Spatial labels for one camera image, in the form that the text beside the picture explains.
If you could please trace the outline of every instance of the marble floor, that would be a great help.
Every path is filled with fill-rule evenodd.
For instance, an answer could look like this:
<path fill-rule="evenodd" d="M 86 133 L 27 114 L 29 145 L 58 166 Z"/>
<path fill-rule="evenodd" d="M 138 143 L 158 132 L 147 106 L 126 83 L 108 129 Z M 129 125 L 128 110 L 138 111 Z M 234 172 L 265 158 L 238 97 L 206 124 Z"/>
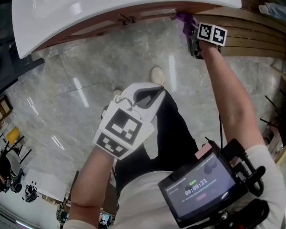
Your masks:
<path fill-rule="evenodd" d="M 197 145 L 205 143 L 205 136 L 219 144 L 218 111 L 210 79 L 204 61 L 188 53 L 182 28 L 178 21 L 136 24 L 34 53 L 35 58 L 43 57 L 45 64 L 24 74 L 5 92 L 13 112 L 2 129 L 6 135 L 18 127 L 25 136 L 24 150 L 33 149 L 24 162 L 26 169 L 51 173 L 71 184 L 93 149 L 100 114 L 112 100 L 112 90 L 148 81 L 155 65 L 162 67 L 165 87 Z M 280 76 L 270 69 L 274 59 L 225 59 L 249 92 L 257 119 L 269 119 L 273 109 L 265 95 L 278 105 L 282 101 L 277 93 Z M 276 64 L 281 67 L 284 62 Z M 265 124 L 258 123 L 265 131 Z M 145 143 L 150 157 L 157 154 L 156 136 L 157 131 Z"/>

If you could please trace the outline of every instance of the white tabletop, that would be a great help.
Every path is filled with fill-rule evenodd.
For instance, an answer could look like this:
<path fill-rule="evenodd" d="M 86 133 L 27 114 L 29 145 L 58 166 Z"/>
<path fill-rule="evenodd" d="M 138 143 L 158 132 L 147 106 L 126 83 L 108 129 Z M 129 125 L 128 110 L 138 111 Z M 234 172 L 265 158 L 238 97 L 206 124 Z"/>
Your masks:
<path fill-rule="evenodd" d="M 28 185 L 37 188 L 37 192 L 58 201 L 64 201 L 67 185 L 58 180 L 54 175 L 30 169 L 24 179 Z"/>
<path fill-rule="evenodd" d="M 241 0 L 12 0 L 19 56 L 27 56 L 54 35 L 88 18 L 115 9 L 163 1 L 196 1 L 241 7 Z"/>

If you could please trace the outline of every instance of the white shoe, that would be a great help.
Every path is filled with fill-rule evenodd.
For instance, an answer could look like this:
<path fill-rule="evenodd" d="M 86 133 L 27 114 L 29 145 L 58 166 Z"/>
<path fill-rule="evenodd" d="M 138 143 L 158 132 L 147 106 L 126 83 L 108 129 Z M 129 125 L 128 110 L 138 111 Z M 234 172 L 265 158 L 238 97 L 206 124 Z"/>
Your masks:
<path fill-rule="evenodd" d="M 266 5 L 259 5 L 258 9 L 261 13 L 270 15 L 269 9 L 267 8 Z"/>
<path fill-rule="evenodd" d="M 165 76 L 162 69 L 159 66 L 155 66 L 151 71 L 152 83 L 164 86 Z"/>
<path fill-rule="evenodd" d="M 112 93 L 114 96 L 121 95 L 122 90 L 120 88 L 115 88 Z"/>

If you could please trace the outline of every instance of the cable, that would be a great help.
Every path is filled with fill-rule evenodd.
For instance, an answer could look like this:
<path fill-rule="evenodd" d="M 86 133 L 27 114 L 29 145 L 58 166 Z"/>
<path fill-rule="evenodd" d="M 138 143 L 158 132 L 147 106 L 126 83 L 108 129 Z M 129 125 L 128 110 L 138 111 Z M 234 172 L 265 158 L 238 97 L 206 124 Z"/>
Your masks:
<path fill-rule="evenodd" d="M 222 127 L 222 123 L 221 123 L 220 114 L 218 114 L 218 116 L 219 116 L 219 125 L 220 125 L 220 148 L 223 149 L 224 148 L 224 144 L 223 144 L 223 127 Z"/>
<path fill-rule="evenodd" d="M 112 168 L 112 173 L 113 173 L 113 177 L 114 177 L 114 179 L 115 179 L 115 181 L 116 181 L 116 174 L 115 174 L 115 171 L 114 171 L 113 168 Z"/>

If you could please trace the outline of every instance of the small screen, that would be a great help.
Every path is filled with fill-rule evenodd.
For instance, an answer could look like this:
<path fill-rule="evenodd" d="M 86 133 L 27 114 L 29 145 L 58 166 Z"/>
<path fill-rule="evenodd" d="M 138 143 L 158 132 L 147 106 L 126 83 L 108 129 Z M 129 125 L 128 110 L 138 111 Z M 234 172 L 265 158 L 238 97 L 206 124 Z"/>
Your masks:
<path fill-rule="evenodd" d="M 182 217 L 220 196 L 224 199 L 234 185 L 233 178 L 212 153 L 165 191 L 176 213 Z"/>

